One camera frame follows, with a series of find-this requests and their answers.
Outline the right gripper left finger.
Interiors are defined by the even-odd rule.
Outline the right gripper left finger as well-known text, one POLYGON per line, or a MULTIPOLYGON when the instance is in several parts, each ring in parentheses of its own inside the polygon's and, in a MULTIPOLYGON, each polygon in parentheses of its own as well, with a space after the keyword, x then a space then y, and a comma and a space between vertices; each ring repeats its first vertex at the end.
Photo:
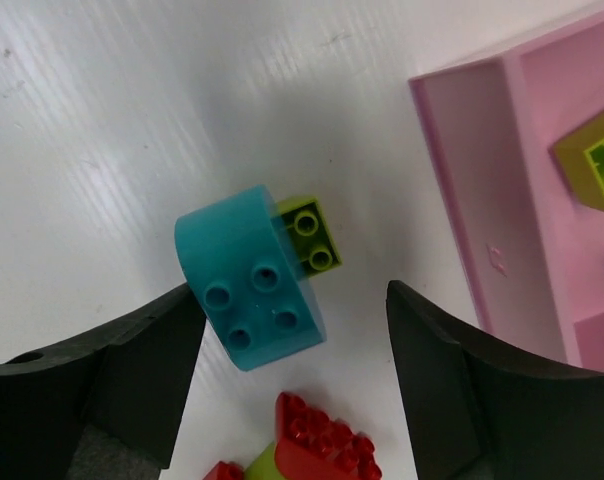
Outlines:
POLYGON ((62 479, 87 427, 169 467, 205 327, 187 285, 0 363, 0 479, 62 479))

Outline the lime green lego brick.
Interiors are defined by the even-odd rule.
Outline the lime green lego brick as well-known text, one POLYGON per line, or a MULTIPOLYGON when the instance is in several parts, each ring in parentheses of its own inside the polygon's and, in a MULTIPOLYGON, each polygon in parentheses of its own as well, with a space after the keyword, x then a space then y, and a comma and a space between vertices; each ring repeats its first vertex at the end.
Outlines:
POLYGON ((312 277, 342 265, 318 199, 298 195, 277 203, 302 269, 312 277))

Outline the teal rounded lego block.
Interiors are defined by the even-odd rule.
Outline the teal rounded lego block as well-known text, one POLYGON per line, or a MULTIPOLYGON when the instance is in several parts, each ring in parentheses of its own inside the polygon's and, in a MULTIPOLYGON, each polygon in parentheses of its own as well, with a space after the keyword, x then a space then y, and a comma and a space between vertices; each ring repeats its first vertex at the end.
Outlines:
POLYGON ((179 217, 174 239, 186 281, 237 368, 325 341, 316 296, 266 186, 179 217))

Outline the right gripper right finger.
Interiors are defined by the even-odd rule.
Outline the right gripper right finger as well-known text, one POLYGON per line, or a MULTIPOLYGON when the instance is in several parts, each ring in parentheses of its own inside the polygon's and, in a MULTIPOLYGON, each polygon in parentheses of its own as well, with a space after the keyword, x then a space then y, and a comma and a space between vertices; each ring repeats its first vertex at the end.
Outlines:
POLYGON ((604 479, 604 373, 522 350, 405 283, 386 315, 422 479, 604 479))

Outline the red green lego assembly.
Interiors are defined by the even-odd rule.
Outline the red green lego assembly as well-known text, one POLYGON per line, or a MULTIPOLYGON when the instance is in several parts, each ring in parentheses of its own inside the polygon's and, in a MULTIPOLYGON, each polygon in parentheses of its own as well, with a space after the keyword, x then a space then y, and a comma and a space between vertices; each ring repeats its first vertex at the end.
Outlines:
POLYGON ((218 462, 206 475, 217 479, 380 480, 375 445, 348 423, 291 392, 275 403, 275 439, 246 468, 218 462))

